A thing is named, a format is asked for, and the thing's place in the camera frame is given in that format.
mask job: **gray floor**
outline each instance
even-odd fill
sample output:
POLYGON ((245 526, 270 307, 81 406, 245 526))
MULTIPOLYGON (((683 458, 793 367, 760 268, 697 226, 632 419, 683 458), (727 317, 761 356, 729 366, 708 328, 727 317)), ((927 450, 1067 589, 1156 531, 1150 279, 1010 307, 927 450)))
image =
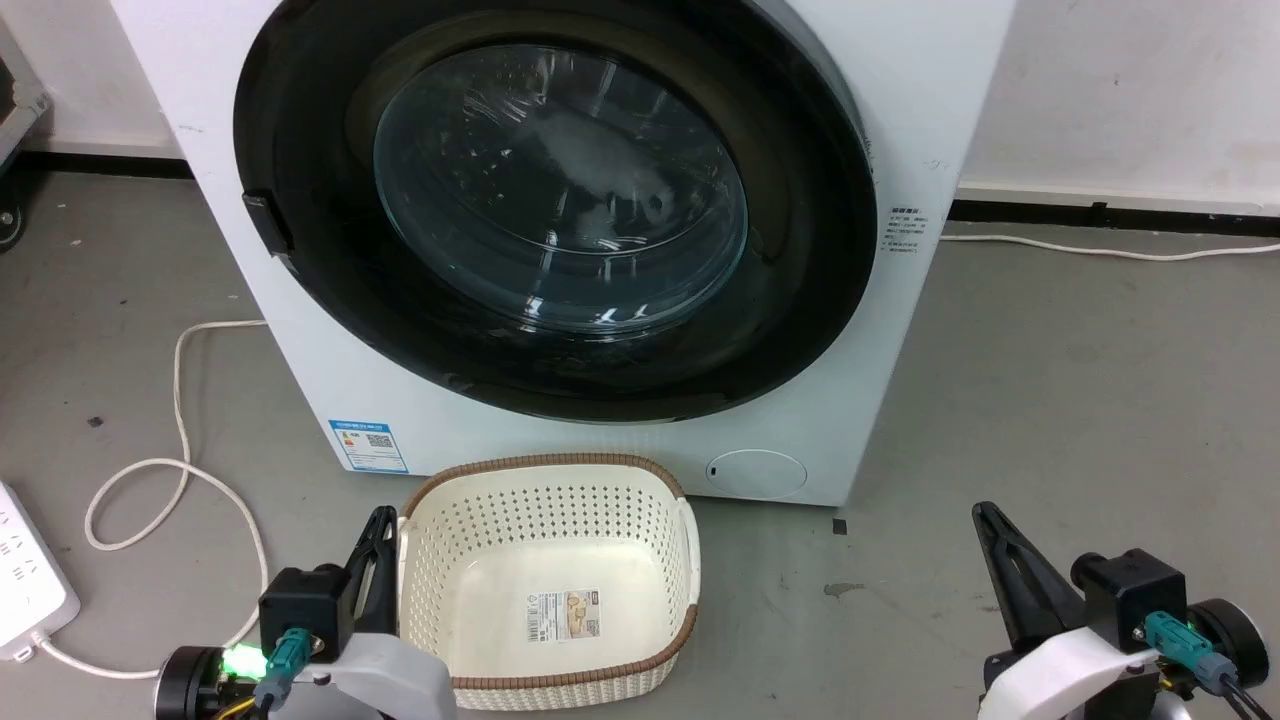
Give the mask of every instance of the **gray floor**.
MULTIPOLYGON (((154 667, 178 644, 221 642, 250 611, 243 521, 202 483, 123 552, 92 550, 81 519, 118 468, 179 452, 178 333, 256 310, 193 183, 54 176, 29 210, 26 240, 0 256, 0 477, 83 601, 59 644, 154 667)), ((1153 251, 1248 242, 992 229, 1153 251)), ((1142 546, 1187 573, 1192 598, 1222 596, 1280 626, 1267 564, 1277 275, 1280 256, 1143 264, 945 246, 841 512, 849 536, 832 534, 831 510, 699 501, 703 612, 675 674, 641 700, 547 716, 972 716, 982 659, 1006 643, 969 520, 987 498, 1061 568, 1142 546), (840 583, 851 589, 824 592, 840 583)), ((339 470, 266 331, 198 338, 188 360, 197 464, 243 492, 274 569, 346 557, 369 510, 415 487, 339 470)), ((101 533, 132 533, 173 482, 127 483, 101 533)), ((1277 688, 1260 693, 1272 708, 1277 688)), ((151 687, 40 656, 0 667, 0 697, 12 717, 140 719, 151 687)), ((1216 700, 1193 707, 1229 716, 1216 700)))

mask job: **product label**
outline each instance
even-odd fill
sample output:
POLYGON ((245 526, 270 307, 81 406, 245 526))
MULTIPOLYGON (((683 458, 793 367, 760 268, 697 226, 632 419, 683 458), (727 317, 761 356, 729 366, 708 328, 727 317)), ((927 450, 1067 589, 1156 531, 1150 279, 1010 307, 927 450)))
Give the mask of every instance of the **product label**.
POLYGON ((531 643, 600 637, 600 592, 531 593, 525 603, 525 637, 531 643))
POLYGON ((884 234, 881 237, 881 250, 906 254, 919 252, 922 236, 928 227, 929 218, 919 208, 892 208, 888 211, 884 234))
POLYGON ((338 445, 347 454, 353 470, 366 473, 408 474, 404 457, 396 445, 392 429, 379 423, 352 423, 348 420, 329 420, 338 445))

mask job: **power strip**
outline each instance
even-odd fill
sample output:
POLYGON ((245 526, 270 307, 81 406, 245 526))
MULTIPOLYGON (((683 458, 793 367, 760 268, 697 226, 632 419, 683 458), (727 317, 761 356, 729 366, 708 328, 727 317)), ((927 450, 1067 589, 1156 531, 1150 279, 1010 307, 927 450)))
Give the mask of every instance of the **power strip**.
POLYGON ((76 591, 13 488, 0 482, 0 660, 31 660, 32 638, 47 638, 77 612, 76 591))

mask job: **washing machine door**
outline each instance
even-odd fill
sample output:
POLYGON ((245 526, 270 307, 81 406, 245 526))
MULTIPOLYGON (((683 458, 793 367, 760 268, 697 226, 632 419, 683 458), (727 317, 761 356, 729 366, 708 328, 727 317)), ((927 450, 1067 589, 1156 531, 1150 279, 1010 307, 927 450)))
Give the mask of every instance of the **washing machine door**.
POLYGON ((504 409, 731 407, 822 355, 870 272, 856 120, 745 4, 291 1, 234 111, 246 206, 307 292, 504 409))

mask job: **green led light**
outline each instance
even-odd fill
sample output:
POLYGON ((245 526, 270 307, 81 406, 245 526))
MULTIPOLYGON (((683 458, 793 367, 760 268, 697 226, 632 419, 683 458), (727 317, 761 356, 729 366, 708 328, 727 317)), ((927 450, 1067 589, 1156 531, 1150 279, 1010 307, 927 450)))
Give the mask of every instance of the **green led light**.
POLYGON ((223 673, 261 680, 266 675, 266 657, 251 644, 237 644, 223 651, 223 673))

